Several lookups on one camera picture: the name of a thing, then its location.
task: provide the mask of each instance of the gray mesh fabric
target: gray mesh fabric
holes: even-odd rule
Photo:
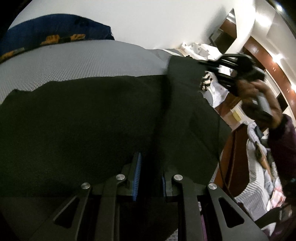
[[[159,75],[166,65],[149,50],[113,40],[43,46],[0,64],[0,104],[13,89],[32,91],[49,81],[86,77]]]

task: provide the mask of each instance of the black metal bracket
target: black metal bracket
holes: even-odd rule
[[[119,241],[119,200],[132,202],[136,197],[141,154],[134,154],[131,164],[121,174],[105,183],[83,183],[38,228],[30,241],[104,240]]]
[[[179,241],[203,241],[204,235],[212,241],[268,240],[261,229],[216,184],[195,184],[189,178],[171,171],[165,174],[165,183],[167,201],[178,202]]]

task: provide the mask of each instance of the hand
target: hand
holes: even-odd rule
[[[242,99],[242,110],[245,114],[251,119],[255,120],[257,125],[260,128],[271,128],[276,129],[282,119],[283,112],[276,97],[274,96],[271,89],[261,80],[248,82],[246,80],[239,80],[237,82],[238,95]],[[258,119],[256,114],[257,106],[253,104],[252,100],[256,99],[257,94],[261,92],[265,95],[267,102],[269,103],[271,113],[272,113],[272,122],[267,123],[263,120]]]

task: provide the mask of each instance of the black fabric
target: black fabric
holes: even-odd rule
[[[168,78],[171,106],[162,129],[160,153],[165,165],[206,185],[217,166],[231,128],[198,93],[205,68],[192,58],[172,56]]]
[[[259,126],[255,127],[255,133],[258,136],[259,140],[261,141],[262,137],[264,136],[263,132],[260,130]]]
[[[288,119],[285,115],[283,115],[283,119],[279,126],[276,129],[269,129],[269,135],[272,136],[274,140],[279,140],[286,130],[286,123],[288,122]]]
[[[164,78],[95,77],[13,91],[0,106],[0,193],[68,196],[119,173],[150,145]]]
[[[196,60],[173,56],[167,76],[13,91],[0,106],[0,211],[18,238],[27,240],[82,183],[120,173],[136,151],[144,159],[142,180],[156,190],[151,195],[169,164],[208,183],[231,129],[197,92],[203,74]],[[159,222],[152,210],[149,216],[151,226]]]
[[[211,86],[213,79],[208,71],[205,71],[205,74],[202,78],[202,82],[200,83],[200,89],[202,91],[207,91],[209,87]]]

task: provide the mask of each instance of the ceiling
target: ceiling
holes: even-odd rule
[[[288,79],[296,84],[296,39],[289,25],[267,1],[256,0],[254,37],[275,59]]]
[[[267,0],[282,16],[296,38],[296,1],[295,0]]]

